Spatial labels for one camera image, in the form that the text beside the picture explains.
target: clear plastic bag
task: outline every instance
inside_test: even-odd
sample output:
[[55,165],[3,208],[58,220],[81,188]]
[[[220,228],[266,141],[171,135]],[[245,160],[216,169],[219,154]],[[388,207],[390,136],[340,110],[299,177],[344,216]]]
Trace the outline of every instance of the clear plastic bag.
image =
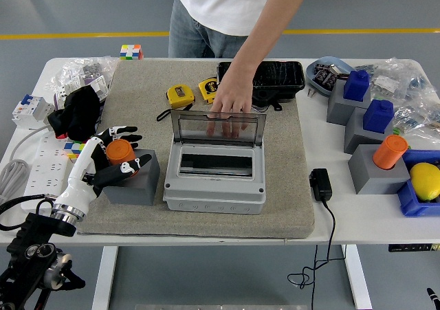
[[440,142],[439,97],[415,61],[391,58],[355,69],[370,75],[371,99],[393,103],[395,128]]
[[118,61],[119,58],[110,56],[69,59],[45,86],[54,93],[56,109],[64,108],[64,101],[71,92],[89,84],[103,101]]

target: person's arm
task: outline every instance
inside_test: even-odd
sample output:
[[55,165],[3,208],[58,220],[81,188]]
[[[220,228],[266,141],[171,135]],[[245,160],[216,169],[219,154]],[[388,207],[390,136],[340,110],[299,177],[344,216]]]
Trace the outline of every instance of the person's arm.
[[302,2],[267,0],[250,35],[222,78],[211,111],[250,112],[256,68],[275,46]]

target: gray pedestal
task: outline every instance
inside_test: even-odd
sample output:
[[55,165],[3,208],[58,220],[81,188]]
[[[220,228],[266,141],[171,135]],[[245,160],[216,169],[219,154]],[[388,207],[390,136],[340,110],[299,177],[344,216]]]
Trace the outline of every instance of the gray pedestal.
[[366,109],[356,107],[345,126],[344,153],[353,154],[359,144],[381,144],[385,137],[393,134],[393,124],[389,123],[384,133],[364,130]]
[[159,163],[153,150],[135,149],[134,151],[136,157],[150,154],[152,159],[141,167],[136,175],[107,186],[103,192],[111,203],[152,206],[160,174]]
[[373,154],[379,145],[359,145],[349,160],[356,193],[359,195],[393,195],[410,179],[402,158],[389,170],[375,165]]
[[361,102],[345,99],[344,84],[344,80],[336,81],[327,107],[327,122],[341,124],[342,126],[347,125],[347,122],[356,107],[367,109],[371,103],[371,92],[369,88],[365,93],[364,100]]

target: orange cup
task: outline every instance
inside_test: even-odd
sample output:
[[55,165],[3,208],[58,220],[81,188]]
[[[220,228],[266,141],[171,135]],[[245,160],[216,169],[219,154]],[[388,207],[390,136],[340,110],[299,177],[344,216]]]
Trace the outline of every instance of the orange cup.
[[136,155],[128,141],[114,140],[107,147],[107,157],[109,158],[110,163],[115,165],[134,160]]
[[373,154],[373,162],[381,169],[391,169],[407,149],[405,138],[389,135]]

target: blue tray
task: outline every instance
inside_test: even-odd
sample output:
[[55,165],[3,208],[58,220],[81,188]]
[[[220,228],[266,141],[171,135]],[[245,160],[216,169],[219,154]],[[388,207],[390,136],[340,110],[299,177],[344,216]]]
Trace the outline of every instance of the blue tray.
[[[419,162],[433,164],[440,160],[438,150],[407,150],[403,159],[408,171]],[[415,194],[413,183],[408,180],[397,191],[400,200],[400,210],[407,217],[420,216],[440,216],[440,203],[438,202],[419,202]]]
[[305,70],[306,79],[322,95],[324,95],[326,97],[330,97],[331,91],[321,87],[318,83],[313,81],[313,79],[315,77],[314,70],[315,70],[316,64],[324,64],[324,65],[332,65],[332,64],[334,64],[338,69],[340,69],[340,71],[342,71],[343,73],[346,73],[346,74],[350,74],[351,71],[355,70],[354,68],[352,68],[352,66],[344,63],[342,60],[340,60],[339,58],[336,58],[336,57],[322,57],[322,58],[319,58],[317,61],[313,62],[312,64],[310,64],[306,68],[306,70]]

